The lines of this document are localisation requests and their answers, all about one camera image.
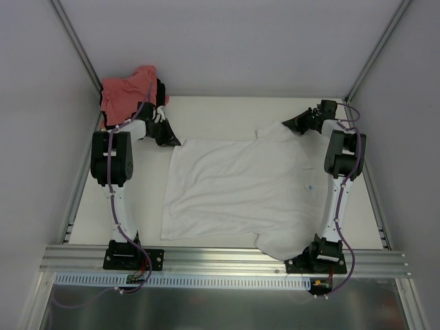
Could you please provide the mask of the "white t shirt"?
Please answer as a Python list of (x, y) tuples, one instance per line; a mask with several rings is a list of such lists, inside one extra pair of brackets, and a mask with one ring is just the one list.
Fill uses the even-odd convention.
[(250, 141), (187, 138), (170, 158), (161, 238), (254, 234), (260, 251), (290, 259), (314, 238), (325, 204), (323, 177), (280, 122)]

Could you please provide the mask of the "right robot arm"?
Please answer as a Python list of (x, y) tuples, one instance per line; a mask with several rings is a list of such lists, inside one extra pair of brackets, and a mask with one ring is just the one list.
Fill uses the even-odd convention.
[(301, 254), (285, 261), (289, 274), (310, 273), (346, 274), (342, 226), (355, 179), (364, 166), (367, 136), (356, 126), (347, 127), (348, 120), (337, 119), (340, 104), (334, 100), (321, 100), (283, 125), (301, 135), (313, 130), (329, 138), (324, 158), (324, 171), (328, 174), (328, 190), (322, 223), (313, 241)]

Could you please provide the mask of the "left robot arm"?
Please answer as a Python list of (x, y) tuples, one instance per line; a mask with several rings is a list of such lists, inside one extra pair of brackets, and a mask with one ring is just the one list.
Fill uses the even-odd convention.
[(144, 138), (155, 140), (159, 147), (181, 145), (163, 105), (139, 102), (137, 111), (122, 123), (96, 131), (92, 137), (90, 172), (104, 191), (113, 226), (109, 249), (128, 269), (139, 267), (143, 260), (126, 187), (134, 172), (133, 145)]

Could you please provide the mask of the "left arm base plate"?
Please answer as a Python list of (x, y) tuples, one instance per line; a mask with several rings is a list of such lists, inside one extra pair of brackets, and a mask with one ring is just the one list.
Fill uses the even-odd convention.
[(133, 244), (120, 243), (110, 240), (105, 253), (103, 266), (104, 270), (140, 270), (142, 267), (149, 271), (162, 271), (164, 262), (164, 250), (146, 249), (151, 265), (143, 252)]

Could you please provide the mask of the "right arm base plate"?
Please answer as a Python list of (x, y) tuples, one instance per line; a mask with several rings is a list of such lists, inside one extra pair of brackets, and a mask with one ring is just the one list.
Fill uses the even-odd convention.
[(308, 252), (284, 261), (288, 274), (347, 274), (347, 265), (343, 254), (333, 260), (312, 258)]

